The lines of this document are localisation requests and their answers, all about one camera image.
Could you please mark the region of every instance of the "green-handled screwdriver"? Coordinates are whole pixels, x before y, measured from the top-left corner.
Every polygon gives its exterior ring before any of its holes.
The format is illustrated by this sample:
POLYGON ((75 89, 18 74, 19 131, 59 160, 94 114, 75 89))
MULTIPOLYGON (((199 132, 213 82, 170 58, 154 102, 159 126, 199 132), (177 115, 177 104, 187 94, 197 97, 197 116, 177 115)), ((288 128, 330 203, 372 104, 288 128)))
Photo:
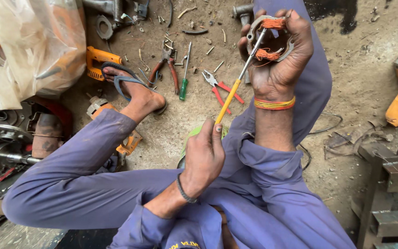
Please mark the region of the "green-handled screwdriver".
POLYGON ((185 74, 184 78, 182 79, 182 87, 180 88, 180 93, 179 93, 179 99, 180 100, 185 100, 185 93, 187 93, 187 71, 188 71, 188 61, 190 60, 190 51, 191 51, 191 42, 190 46, 188 46, 188 57, 187 57, 187 65, 185 66, 185 74))

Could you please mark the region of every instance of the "transparent plastic sheet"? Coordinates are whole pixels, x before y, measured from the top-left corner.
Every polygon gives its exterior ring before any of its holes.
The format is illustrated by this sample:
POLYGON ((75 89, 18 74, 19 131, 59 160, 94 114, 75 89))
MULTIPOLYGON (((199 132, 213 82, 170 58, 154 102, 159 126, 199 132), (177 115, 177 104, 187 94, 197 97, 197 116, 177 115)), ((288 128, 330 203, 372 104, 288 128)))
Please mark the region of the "transparent plastic sheet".
POLYGON ((58 98, 84 73, 81 0, 0 0, 0 110, 58 98))

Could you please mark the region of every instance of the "dirt floor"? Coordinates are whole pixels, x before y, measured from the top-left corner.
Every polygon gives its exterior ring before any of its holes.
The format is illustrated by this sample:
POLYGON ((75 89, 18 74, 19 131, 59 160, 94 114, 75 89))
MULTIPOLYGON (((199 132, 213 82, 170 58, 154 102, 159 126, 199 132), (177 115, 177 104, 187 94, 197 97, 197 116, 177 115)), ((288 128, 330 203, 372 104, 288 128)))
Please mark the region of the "dirt floor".
MULTIPOLYGON (((165 20, 169 18, 167 1, 152 0, 149 3, 149 18, 146 21, 115 33, 111 39, 112 52, 123 56, 124 64, 140 77, 142 74, 139 68, 144 70, 145 66, 139 59, 139 48, 143 61, 152 69, 161 57, 161 42, 165 31, 171 33, 169 38, 174 41, 174 47, 178 51, 178 63, 186 54, 188 43, 192 42, 187 73, 190 83, 186 100, 180 101, 174 94, 173 80, 168 66, 165 65, 161 71, 163 80, 158 80, 156 86, 157 91, 167 98, 169 106, 163 115, 150 115, 137 127, 144 139, 133 154, 126 158, 129 170, 175 168, 186 134, 201 125, 206 117, 216 117, 220 105, 211 92, 211 86, 204 81, 202 74, 193 74, 191 67, 197 67, 198 72, 202 69, 212 72, 224 61, 214 76, 218 81, 224 81, 228 86, 232 85, 243 66, 237 48, 232 48, 239 40, 241 28, 240 21, 232 18, 232 7, 246 3, 249 1, 197 0, 198 9, 189 11, 181 19, 177 19, 184 9, 193 7, 194 3, 189 0, 174 1, 173 23, 168 29, 167 24, 158 22, 158 15, 165 20), (209 24, 210 20, 214 21, 213 25, 209 24), (191 30, 188 26, 191 21, 197 30, 201 29, 198 26, 205 26, 209 32, 198 36, 180 34, 182 28, 191 30), (226 43, 222 30, 226 34, 226 43), (212 40, 212 44, 209 45, 206 39, 212 40), (215 46, 213 51, 206 55, 212 46, 215 46)), ((363 124, 369 118, 384 118, 386 109, 398 92, 398 80, 392 65, 398 56, 398 0, 388 3, 385 0, 358 0, 357 6, 357 27, 347 35, 340 34, 342 28, 339 24, 343 15, 328 16, 314 22, 333 75, 332 96, 325 111, 343 116, 345 120, 338 128, 363 124), (371 13, 375 6, 380 17, 371 22, 375 17, 375 14, 371 13)), ((132 8, 130 10, 127 14, 135 15, 132 8)), ((88 45, 107 50, 106 43, 95 31, 97 14, 87 12, 86 15, 88 45)), ((185 68, 176 66, 180 80, 184 76, 184 70, 185 68)), ((61 98, 74 114, 75 131, 91 121, 86 114, 89 106, 86 92, 96 95, 99 89, 102 91, 102 97, 108 99, 116 108, 121 109, 127 105, 111 84, 84 75, 61 98)), ((225 99, 226 93, 220 93, 225 99)), ((247 107, 252 96, 251 85, 241 84, 238 94, 247 103, 231 103, 230 109, 233 114, 226 114, 223 120, 227 126, 247 107)), ((333 122, 335 119, 322 116, 315 128, 326 127, 333 122)), ((386 127, 384 130, 394 135, 394 140, 387 142, 387 146, 395 151, 398 149, 398 128, 386 127)), ((303 176, 309 189, 326 199, 325 204, 355 240, 359 221, 351 211, 348 199, 350 196, 365 194, 370 167, 357 156, 325 160, 324 144, 331 132, 309 135, 303 141, 302 144, 313 156, 313 161, 303 176)))

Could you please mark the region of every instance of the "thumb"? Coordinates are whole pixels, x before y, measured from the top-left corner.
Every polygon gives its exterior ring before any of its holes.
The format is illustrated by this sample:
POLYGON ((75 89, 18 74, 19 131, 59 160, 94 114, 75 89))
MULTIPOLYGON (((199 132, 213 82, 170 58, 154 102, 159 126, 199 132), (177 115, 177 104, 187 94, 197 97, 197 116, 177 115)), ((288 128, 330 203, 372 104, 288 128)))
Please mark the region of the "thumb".
POLYGON ((307 58, 313 54, 313 39, 311 37, 311 24, 293 9, 285 15, 287 30, 294 40, 293 57, 307 58))
POLYGON ((223 154, 224 148, 222 146, 222 124, 215 124, 213 127, 213 133, 211 135, 211 144, 213 146, 213 152, 215 155, 223 154))

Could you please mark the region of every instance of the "orange copper wire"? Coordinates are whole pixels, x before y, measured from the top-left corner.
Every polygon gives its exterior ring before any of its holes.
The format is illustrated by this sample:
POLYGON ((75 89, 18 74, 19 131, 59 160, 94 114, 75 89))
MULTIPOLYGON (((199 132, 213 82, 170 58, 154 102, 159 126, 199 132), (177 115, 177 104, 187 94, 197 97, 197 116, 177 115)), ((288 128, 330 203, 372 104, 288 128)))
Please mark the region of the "orange copper wire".
MULTIPOLYGON (((262 28, 272 28, 275 30, 281 30, 284 29, 286 27, 285 24, 285 19, 264 19, 262 20, 262 22, 260 23, 260 26, 262 28)), ((262 60, 262 59, 267 59, 267 60, 277 60, 280 57, 281 53, 268 53, 267 50, 269 50, 269 48, 259 48, 256 52, 256 57, 258 60, 262 60)))

